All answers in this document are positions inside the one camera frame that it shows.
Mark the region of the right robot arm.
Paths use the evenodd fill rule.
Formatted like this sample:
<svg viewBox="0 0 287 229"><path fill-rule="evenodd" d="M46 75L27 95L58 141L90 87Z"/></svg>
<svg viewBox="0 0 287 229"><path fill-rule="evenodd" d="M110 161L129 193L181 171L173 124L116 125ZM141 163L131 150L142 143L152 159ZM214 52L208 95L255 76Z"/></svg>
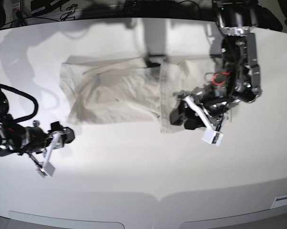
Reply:
<svg viewBox="0 0 287 229"><path fill-rule="evenodd" d="M10 114L10 104L4 93L9 91L30 100L33 103L33 112L19 118L13 118ZM40 154L51 142L55 140L55 134L59 135L58 142L54 148L62 148L65 144L70 144L75 139L74 131L69 127L64 127L60 122L50 124L51 129L44 132L35 120L33 126L21 126L20 122L32 119L38 112L39 104L37 100L16 88L0 84L0 157L11 154Z"/></svg>

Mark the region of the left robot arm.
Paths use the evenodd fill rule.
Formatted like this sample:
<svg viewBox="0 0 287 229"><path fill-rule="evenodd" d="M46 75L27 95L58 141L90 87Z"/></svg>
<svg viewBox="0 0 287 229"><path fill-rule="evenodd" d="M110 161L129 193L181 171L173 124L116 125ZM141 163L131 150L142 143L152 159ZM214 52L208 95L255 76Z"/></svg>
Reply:
<svg viewBox="0 0 287 229"><path fill-rule="evenodd" d="M171 59L161 66L161 130L176 133L220 130L240 102L262 94L256 36L257 1L215 0L212 9L221 34L221 53L208 58Z"/></svg>

